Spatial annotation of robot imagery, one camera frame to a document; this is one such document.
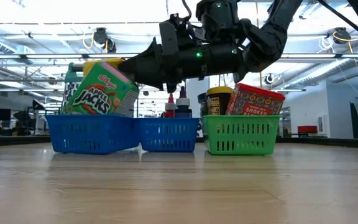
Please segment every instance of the black lid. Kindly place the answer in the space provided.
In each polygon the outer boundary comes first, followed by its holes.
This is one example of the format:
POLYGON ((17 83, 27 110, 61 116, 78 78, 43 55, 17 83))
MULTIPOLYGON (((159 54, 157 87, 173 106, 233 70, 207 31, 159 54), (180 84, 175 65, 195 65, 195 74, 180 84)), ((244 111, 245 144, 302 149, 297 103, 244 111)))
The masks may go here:
POLYGON ((198 99, 199 102, 205 100, 206 99, 206 93, 202 93, 202 94, 198 95, 197 99, 198 99))

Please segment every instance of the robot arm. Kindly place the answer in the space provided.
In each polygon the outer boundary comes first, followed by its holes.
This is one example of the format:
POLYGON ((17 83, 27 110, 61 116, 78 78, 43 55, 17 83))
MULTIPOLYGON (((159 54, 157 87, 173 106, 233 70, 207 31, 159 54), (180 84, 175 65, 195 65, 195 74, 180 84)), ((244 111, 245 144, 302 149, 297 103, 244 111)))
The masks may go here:
POLYGON ((160 23, 162 44, 154 39, 146 51, 121 63, 119 69, 134 81, 160 90, 166 83, 169 93, 188 78, 202 80, 205 76, 233 73, 237 83, 248 72, 261 72, 281 57, 288 26, 302 0, 275 0, 261 28, 248 19, 239 20, 238 1, 199 2, 196 17, 201 28, 189 23, 188 7, 187 17, 172 14, 160 23), (249 44, 243 46, 246 39, 249 44))

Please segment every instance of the wooden table surface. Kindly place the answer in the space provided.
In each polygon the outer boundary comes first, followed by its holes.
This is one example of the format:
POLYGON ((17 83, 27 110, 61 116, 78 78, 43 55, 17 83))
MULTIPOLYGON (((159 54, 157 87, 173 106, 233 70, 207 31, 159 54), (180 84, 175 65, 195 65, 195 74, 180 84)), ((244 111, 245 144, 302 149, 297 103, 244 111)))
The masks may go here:
POLYGON ((358 149, 277 144, 272 156, 0 147, 0 224, 358 224, 358 149))

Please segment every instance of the basket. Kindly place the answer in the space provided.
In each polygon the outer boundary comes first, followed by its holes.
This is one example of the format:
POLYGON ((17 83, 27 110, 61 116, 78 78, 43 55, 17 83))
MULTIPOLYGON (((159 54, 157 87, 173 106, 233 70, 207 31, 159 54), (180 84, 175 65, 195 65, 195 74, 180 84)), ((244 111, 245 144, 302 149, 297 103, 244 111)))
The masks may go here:
POLYGON ((140 142, 150 152, 193 152, 198 118, 141 118, 140 142))
POLYGON ((139 145, 133 118, 85 114, 50 115, 46 118, 55 152, 109 154, 139 145))
POLYGON ((204 116, 204 143, 214 155, 272 154, 279 121, 280 116, 204 116))

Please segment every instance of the blue container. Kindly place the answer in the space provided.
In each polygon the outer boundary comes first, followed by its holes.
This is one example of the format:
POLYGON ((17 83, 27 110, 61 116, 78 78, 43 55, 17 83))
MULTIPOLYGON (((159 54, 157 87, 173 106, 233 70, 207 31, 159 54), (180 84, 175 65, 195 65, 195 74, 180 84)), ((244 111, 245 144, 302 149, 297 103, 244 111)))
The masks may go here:
POLYGON ((55 152, 109 154, 139 145, 139 132, 133 118, 69 114, 46 118, 55 152))
POLYGON ((150 152, 193 152, 198 118, 141 118, 140 142, 150 152))

